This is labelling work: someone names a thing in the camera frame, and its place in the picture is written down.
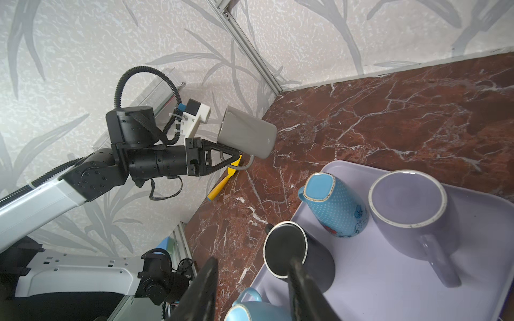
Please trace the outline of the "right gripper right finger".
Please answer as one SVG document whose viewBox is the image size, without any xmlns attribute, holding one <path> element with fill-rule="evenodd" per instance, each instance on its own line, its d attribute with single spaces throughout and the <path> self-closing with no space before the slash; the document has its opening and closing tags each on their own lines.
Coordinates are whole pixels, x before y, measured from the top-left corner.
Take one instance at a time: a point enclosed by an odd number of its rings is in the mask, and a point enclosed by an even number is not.
<svg viewBox="0 0 514 321">
<path fill-rule="evenodd" d="M 340 320 L 297 258 L 290 260 L 287 282 L 293 320 Z"/>
</svg>

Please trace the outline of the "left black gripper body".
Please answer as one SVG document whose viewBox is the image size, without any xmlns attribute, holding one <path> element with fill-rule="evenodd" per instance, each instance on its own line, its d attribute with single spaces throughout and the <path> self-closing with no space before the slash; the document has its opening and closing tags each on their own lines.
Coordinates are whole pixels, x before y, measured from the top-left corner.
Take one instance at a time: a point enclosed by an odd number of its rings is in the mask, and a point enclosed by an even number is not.
<svg viewBox="0 0 514 321">
<path fill-rule="evenodd" d="M 212 146 L 213 142 L 201 138 L 185 140 L 187 174 L 189 176 L 203 177 L 213 173 Z"/>
</svg>

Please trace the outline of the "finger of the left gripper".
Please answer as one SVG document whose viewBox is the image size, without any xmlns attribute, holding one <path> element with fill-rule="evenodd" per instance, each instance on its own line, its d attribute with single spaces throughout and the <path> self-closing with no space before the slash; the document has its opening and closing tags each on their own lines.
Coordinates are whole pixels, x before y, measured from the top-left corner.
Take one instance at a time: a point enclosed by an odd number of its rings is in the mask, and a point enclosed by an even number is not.
<svg viewBox="0 0 514 321">
<path fill-rule="evenodd" d="M 222 155 L 230 155 L 228 160 L 221 160 L 216 165 L 213 163 L 212 159 L 212 151 L 219 152 L 220 156 Z M 237 161 L 240 157 L 240 151 L 235 148 L 227 147 L 223 144 L 218 144 L 211 142 L 209 140 L 202 139 L 202 160 L 200 163 L 200 174 L 201 175 L 210 175 L 227 167 L 232 164 L 234 161 Z"/>
</svg>

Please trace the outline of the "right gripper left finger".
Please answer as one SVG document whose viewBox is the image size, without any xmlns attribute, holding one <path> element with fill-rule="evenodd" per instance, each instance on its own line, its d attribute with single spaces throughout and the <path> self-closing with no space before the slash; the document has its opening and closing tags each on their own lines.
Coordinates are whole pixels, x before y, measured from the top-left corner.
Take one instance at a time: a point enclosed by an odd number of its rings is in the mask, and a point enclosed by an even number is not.
<svg viewBox="0 0 514 321">
<path fill-rule="evenodd" d="M 211 257 L 167 320 L 214 320 L 218 276 L 218 260 Z"/>
</svg>

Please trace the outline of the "grey mug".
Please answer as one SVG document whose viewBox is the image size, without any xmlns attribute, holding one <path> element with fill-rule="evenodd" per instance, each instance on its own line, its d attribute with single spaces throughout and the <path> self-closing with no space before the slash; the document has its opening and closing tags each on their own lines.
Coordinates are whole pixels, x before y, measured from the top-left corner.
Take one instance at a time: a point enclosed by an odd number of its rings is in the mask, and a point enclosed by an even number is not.
<svg viewBox="0 0 514 321">
<path fill-rule="evenodd" d="M 228 106 L 217 137 L 217 143 L 235 148 L 250 155 L 249 163 L 243 167 L 228 165 L 228 168 L 243 171 L 254 158 L 266 159 L 274 149 L 277 127 L 251 114 Z"/>
</svg>

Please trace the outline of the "lavender mug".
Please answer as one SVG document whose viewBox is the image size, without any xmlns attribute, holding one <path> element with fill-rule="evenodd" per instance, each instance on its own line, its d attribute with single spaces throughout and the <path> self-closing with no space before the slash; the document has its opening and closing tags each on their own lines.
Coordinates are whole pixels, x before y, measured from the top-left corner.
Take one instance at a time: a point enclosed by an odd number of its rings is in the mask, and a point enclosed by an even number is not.
<svg viewBox="0 0 514 321">
<path fill-rule="evenodd" d="M 394 249 L 428 262 L 447 288 L 461 286 L 451 259 L 460 246 L 459 217 L 442 183 L 420 171 L 392 171 L 373 182 L 368 203 Z"/>
</svg>

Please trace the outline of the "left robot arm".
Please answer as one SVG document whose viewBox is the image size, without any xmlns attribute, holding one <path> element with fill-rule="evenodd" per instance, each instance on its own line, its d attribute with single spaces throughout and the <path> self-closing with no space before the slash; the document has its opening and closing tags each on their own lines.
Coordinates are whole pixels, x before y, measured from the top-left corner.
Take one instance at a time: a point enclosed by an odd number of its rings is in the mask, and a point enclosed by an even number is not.
<svg viewBox="0 0 514 321">
<path fill-rule="evenodd" d="M 165 177 L 202 177 L 236 161 L 240 151 L 224 144 L 186 136 L 172 139 L 157 127 L 149 106 L 122 107 L 128 80 L 140 73 L 164 81 L 163 72 L 149 66 L 127 70 L 120 78 L 114 108 L 106 121 L 110 148 L 64 163 L 1 200 L 1 299 L 50 293 L 110 292 L 148 298 L 155 305 L 176 304 L 190 279 L 173 267 L 161 248 L 136 258 L 99 258 L 48 251 L 30 234 L 69 210 L 89 203 L 132 179 L 136 186 Z M 228 155 L 216 165 L 211 153 Z"/>
</svg>

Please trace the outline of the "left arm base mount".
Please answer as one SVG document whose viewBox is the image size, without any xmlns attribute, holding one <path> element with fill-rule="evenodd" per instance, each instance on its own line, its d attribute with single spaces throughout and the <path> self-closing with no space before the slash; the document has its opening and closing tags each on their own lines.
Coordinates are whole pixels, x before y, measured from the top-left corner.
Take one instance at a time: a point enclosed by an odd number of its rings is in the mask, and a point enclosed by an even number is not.
<svg viewBox="0 0 514 321">
<path fill-rule="evenodd" d="M 171 256 L 161 248 L 144 253 L 143 270 L 137 274 L 139 286 L 135 298 L 149 298 L 154 305 L 172 304 L 182 299 L 190 279 L 172 268 Z"/>
</svg>

